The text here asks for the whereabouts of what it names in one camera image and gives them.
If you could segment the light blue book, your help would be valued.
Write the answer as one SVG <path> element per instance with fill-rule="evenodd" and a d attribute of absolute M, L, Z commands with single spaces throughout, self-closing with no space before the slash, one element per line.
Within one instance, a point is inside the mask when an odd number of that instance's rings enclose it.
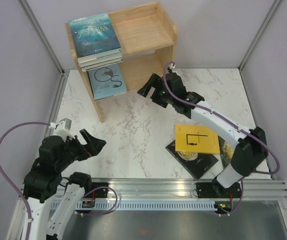
<path fill-rule="evenodd" d="M 94 100 L 128 91 L 118 63 L 92 69 L 87 73 Z"/>

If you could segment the yellow book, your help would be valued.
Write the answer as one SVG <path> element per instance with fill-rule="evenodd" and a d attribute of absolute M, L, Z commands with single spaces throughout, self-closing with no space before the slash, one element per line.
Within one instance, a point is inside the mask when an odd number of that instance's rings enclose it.
<path fill-rule="evenodd" d="M 201 154 L 220 153 L 218 135 L 203 125 L 175 125 L 175 151 Z"/>

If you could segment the grey white book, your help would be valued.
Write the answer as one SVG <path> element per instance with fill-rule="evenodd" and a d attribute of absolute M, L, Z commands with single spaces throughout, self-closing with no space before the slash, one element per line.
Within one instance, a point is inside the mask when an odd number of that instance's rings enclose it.
<path fill-rule="evenodd" d="M 96 59 L 96 60 L 92 60 L 92 61 L 87 61 L 87 62 L 83 62 L 80 63 L 79 66 L 81 68 L 86 68 L 86 67 L 94 67 L 97 65 L 102 65 L 102 64 L 108 64 L 108 63 L 113 63 L 116 61 L 122 60 L 122 57 L 107 57 L 107 58 L 102 58 L 102 59 Z"/>

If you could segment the Robinson Crusoe purple book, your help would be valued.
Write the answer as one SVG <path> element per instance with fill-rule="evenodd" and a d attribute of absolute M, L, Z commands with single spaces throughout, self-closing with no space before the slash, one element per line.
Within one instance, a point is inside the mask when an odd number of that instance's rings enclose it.
<path fill-rule="evenodd" d="M 103 68 L 103 67 L 106 67 L 106 66 L 118 64 L 118 63 L 121 63 L 122 61 L 123 61 L 123 60 L 117 60 L 117 61 L 108 62 L 108 63 L 94 64 L 94 65 L 92 65 L 92 66 L 82 67 L 81 70 L 82 70 L 83 72 L 87 72 L 87 71 L 90 71 L 90 70 L 94 70 L 94 69 Z"/>

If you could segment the teal sea cover book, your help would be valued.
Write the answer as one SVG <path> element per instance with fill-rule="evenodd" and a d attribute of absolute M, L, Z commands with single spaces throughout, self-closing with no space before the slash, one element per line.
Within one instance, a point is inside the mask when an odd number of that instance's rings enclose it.
<path fill-rule="evenodd" d="M 108 13 L 70 20 L 68 24 L 78 63 L 122 54 Z"/>

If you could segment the black Moon and Sixpence book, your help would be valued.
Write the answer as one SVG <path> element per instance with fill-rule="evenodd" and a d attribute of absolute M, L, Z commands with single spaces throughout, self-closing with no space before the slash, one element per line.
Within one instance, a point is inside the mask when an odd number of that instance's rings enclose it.
<path fill-rule="evenodd" d="M 173 140 L 165 148 L 195 180 L 199 180 L 219 161 L 213 154 L 175 151 L 175 146 Z"/>

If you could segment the Wuthering Heights dark blue book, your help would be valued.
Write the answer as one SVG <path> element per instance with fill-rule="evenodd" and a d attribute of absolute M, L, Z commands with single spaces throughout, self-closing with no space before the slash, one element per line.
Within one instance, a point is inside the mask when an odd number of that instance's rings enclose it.
<path fill-rule="evenodd" d="M 114 94 L 114 95 L 108 95 L 108 96 L 100 97 L 100 98 L 95 99 L 95 101 L 101 101 L 101 100 L 108 99 L 108 98 L 111 98 L 111 97 L 116 97 L 116 96 L 119 96 L 119 95 L 123 95 L 125 93 L 126 92 L 122 92 L 122 93 L 117 93 L 117 94 Z"/>

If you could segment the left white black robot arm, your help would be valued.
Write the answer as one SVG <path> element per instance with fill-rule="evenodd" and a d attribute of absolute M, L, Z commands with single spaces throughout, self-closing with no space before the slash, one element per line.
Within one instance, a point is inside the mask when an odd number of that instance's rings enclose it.
<path fill-rule="evenodd" d="M 61 240 L 76 205 L 93 191 L 89 174 L 74 172 L 68 179 L 63 200 L 50 215 L 51 205 L 63 180 L 62 172 L 75 161 L 97 156 L 106 141 L 80 130 L 86 143 L 81 144 L 69 130 L 55 130 L 39 147 L 39 157 L 24 178 L 23 195 L 28 202 L 27 222 L 24 224 L 27 240 Z"/>

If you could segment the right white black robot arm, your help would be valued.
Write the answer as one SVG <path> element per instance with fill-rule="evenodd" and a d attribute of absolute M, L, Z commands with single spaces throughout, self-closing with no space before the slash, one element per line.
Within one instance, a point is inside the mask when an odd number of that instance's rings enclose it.
<path fill-rule="evenodd" d="M 268 157 L 262 128 L 250 129 L 221 115 L 203 96 L 187 91 L 177 73 L 171 71 L 163 76 L 154 73 L 137 93 L 146 97 L 151 88 L 154 88 L 150 97 L 153 103 L 163 108 L 171 105 L 177 113 L 214 131 L 234 149 L 229 165 L 212 180 L 211 189 L 217 197 L 225 196 L 233 184 L 254 173 Z"/>

